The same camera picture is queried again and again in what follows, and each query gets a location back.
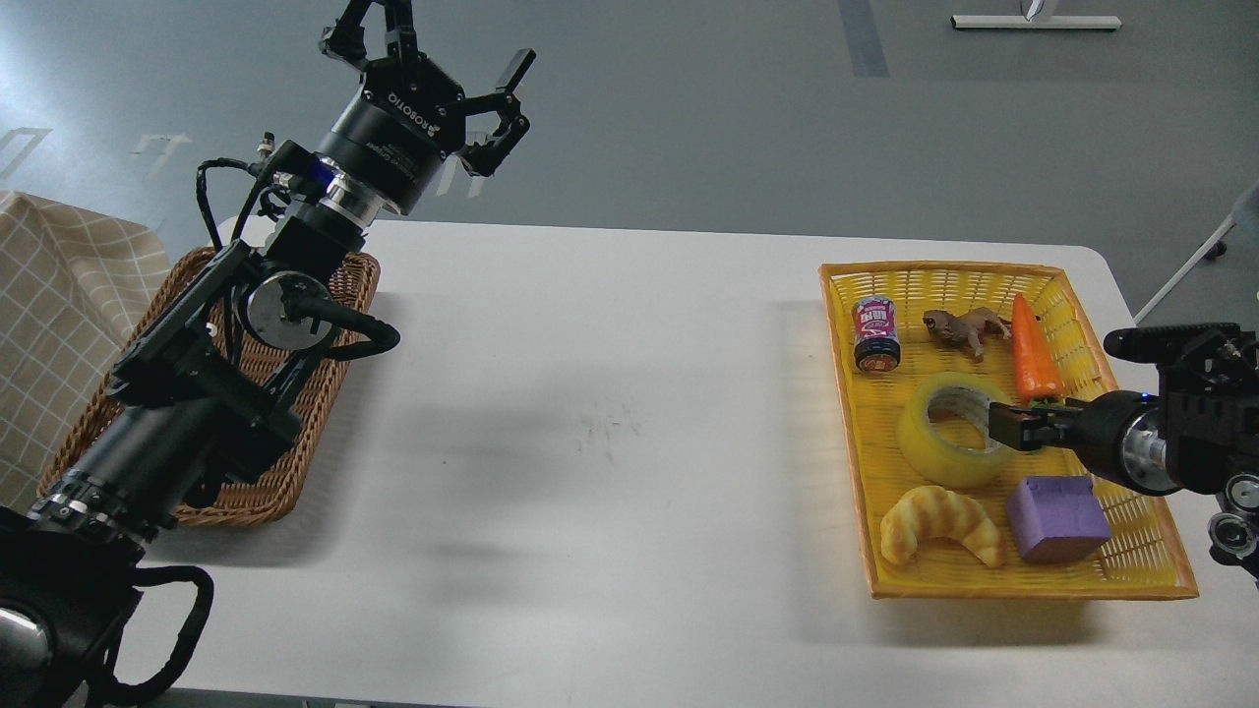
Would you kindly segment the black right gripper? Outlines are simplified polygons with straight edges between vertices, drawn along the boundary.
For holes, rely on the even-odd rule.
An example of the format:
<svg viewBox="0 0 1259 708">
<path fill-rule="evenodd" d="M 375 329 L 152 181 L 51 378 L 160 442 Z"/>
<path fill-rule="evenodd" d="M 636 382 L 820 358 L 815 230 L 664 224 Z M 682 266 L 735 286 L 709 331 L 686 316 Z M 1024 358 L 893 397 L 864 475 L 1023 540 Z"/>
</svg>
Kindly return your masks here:
<svg viewBox="0 0 1259 708">
<path fill-rule="evenodd" d="M 1138 391 L 1107 391 L 1089 402 L 1036 398 L 1027 407 L 991 402 L 988 438 L 1022 452 L 1066 447 L 1097 477 L 1121 488 L 1139 488 L 1123 459 L 1123 443 L 1146 411 L 1147 397 Z"/>
</svg>

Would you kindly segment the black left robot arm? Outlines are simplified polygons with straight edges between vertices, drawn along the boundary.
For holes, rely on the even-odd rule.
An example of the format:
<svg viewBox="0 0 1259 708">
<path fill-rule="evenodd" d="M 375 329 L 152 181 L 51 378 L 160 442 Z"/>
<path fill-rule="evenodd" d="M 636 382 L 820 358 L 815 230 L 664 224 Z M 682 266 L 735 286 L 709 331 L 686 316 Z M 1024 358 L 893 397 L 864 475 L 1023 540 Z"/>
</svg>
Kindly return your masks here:
<svg viewBox="0 0 1259 708">
<path fill-rule="evenodd" d="M 529 131 L 512 55 L 468 94 L 421 50 L 409 1 L 383 3 L 387 54 L 364 43 L 368 1 L 324 28 L 320 50 L 353 67 L 358 93 L 319 147 L 264 134 L 232 236 L 128 344 L 106 380 L 120 417 L 26 511 L 3 510 L 3 704 L 140 705 L 193 661 L 214 582 L 193 564 L 144 567 L 181 503 L 253 484 L 298 443 L 301 391 L 324 363 L 390 351 L 390 324 L 332 300 L 332 277 L 369 226 L 407 215 L 449 157 L 488 178 Z"/>
</svg>

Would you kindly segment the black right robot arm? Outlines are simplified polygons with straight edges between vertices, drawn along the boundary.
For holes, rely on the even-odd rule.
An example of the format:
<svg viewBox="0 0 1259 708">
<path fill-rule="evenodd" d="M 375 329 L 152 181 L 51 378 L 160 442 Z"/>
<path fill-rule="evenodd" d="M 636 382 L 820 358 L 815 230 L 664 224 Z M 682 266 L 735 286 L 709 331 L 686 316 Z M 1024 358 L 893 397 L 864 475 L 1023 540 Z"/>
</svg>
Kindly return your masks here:
<svg viewBox="0 0 1259 708">
<path fill-rule="evenodd" d="M 1092 475 L 1147 498 L 1210 495 L 1219 506 L 1207 523 L 1212 561 L 1256 574 L 1256 335 L 1234 323 L 1117 328 L 1103 346 L 1155 367 L 1160 389 L 995 402 L 990 438 L 1026 452 L 1069 448 Z"/>
</svg>

